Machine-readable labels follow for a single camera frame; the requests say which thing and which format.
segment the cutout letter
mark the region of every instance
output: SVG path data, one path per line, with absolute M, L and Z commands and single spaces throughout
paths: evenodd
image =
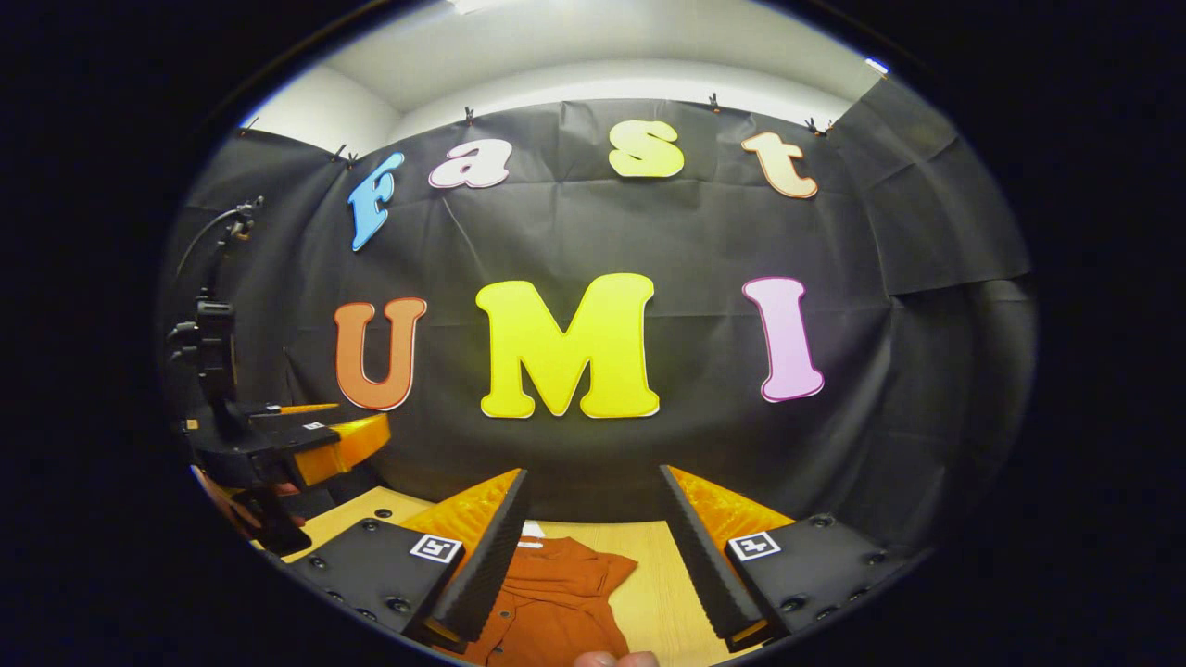
M 783 195 L 806 199 L 820 190 L 815 179 L 803 178 L 795 172 L 791 158 L 802 159 L 803 150 L 791 144 L 783 144 L 773 132 L 751 136 L 741 142 L 741 147 L 751 153 L 758 153 L 758 161 L 761 163 L 766 182 Z
M 449 161 L 428 174 L 428 184 L 433 188 L 457 188 L 463 183 L 470 188 L 490 188 L 510 176 L 506 160 L 511 157 L 511 145 L 502 139 L 461 144 L 446 155 Z
M 610 129 L 610 166 L 621 176 L 667 178 L 683 169 L 683 151 L 669 144 L 675 128 L 661 121 L 627 120 Z
M 761 385 L 761 398 L 777 404 L 820 393 L 823 375 L 811 366 L 799 311 L 803 285 L 791 278 L 759 278 L 746 282 L 741 293 L 758 305 L 766 330 L 770 377 Z
M 363 370 L 366 323 L 375 317 L 370 304 L 346 304 L 333 313 L 338 323 L 338 388 L 350 402 L 366 409 L 393 409 L 412 392 L 416 320 L 428 310 L 422 299 L 395 299 L 383 309 L 391 320 L 391 352 L 387 380 L 372 382 Z
M 395 193 L 395 177 L 390 173 L 403 164 L 403 153 L 391 153 L 378 169 L 372 171 L 355 191 L 350 193 L 350 205 L 355 208 L 355 252 L 362 248 L 370 237 L 383 227 L 387 211 L 378 208 L 380 202 L 389 202 Z
M 655 285 L 643 275 L 614 273 L 589 284 L 576 315 L 562 332 L 535 286 L 496 282 L 478 292 L 490 316 L 490 394 L 486 417 L 531 417 L 535 401 L 523 393 L 527 368 L 548 411 L 568 412 L 576 383 L 591 366 L 589 393 L 581 411 L 594 419 L 650 417 L 659 398 L 646 386 L 643 309 Z

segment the black fabric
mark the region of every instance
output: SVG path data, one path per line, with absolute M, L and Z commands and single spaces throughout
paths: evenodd
M 243 400 L 345 404 L 334 310 L 428 303 L 412 393 L 390 413 L 391 443 L 369 460 L 398 491 L 439 501 L 522 466 L 534 517 L 656 520 L 655 470 L 671 464 L 790 516 L 835 512 L 881 539 L 925 541 L 1008 451 L 1034 317 L 1032 294 L 1010 281 L 1028 265 L 1008 208 L 950 125 L 919 104 L 878 84 L 827 136 L 689 103 L 542 104 L 407 138 L 352 169 L 249 131 L 211 163 L 183 224 L 193 229 L 199 208 L 268 198 L 224 278 L 240 312 Z M 683 171 L 613 172 L 608 131 L 632 119 L 676 128 Z M 765 131 L 803 150 L 796 167 L 818 193 L 770 186 L 740 147 Z M 429 186 L 449 148 L 485 138 L 514 146 L 505 182 Z M 352 252 L 347 197 L 395 151 L 406 163 L 391 172 L 389 217 Z M 645 354 L 659 412 L 594 420 L 574 400 L 555 418 L 525 379 L 531 418 L 485 417 L 490 332 L 477 292 L 528 280 L 567 328 L 588 284 L 616 272 L 655 282 Z M 825 377 L 817 395 L 771 404 L 759 393 L 765 335 L 741 287 L 771 275 L 806 288 L 805 330 Z M 371 377 L 385 376 L 388 344 L 380 315 L 366 330 Z M 588 382 L 586 373 L 576 399 Z

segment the white wall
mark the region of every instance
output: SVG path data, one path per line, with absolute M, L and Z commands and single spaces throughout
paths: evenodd
M 868 88 L 878 76 L 868 77 Z M 407 112 L 388 142 L 477 115 L 548 102 L 612 99 L 658 99 L 716 103 L 803 125 L 814 117 L 827 127 L 850 106 L 822 90 L 752 70 L 688 61 L 598 61 L 533 70 L 446 95 Z
M 365 155 L 388 145 L 400 119 L 385 101 L 325 65 L 293 80 L 243 119 L 242 126 L 256 116 L 251 129 L 292 136 L 331 153 L 345 144 L 343 155 Z

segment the screw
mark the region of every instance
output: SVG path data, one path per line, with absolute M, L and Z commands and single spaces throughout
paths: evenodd
M 779 606 L 779 609 L 783 610 L 783 614 L 790 614 L 791 611 L 798 611 L 799 609 L 803 609 L 803 605 L 806 604 L 806 603 L 808 603 L 808 601 L 804 599 L 803 597 L 795 596 L 795 597 L 788 598 L 785 602 L 783 602 L 783 604 Z
M 396 614 L 407 614 L 412 611 L 412 604 L 402 597 L 387 598 L 387 608 Z

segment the ceiling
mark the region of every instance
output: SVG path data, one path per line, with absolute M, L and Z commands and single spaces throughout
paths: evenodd
M 878 78 L 856 53 L 750 0 L 514 0 L 459 14 L 442 0 L 376 28 L 325 63 L 408 113 L 527 70 L 667 58 L 796 81 L 855 101 Z

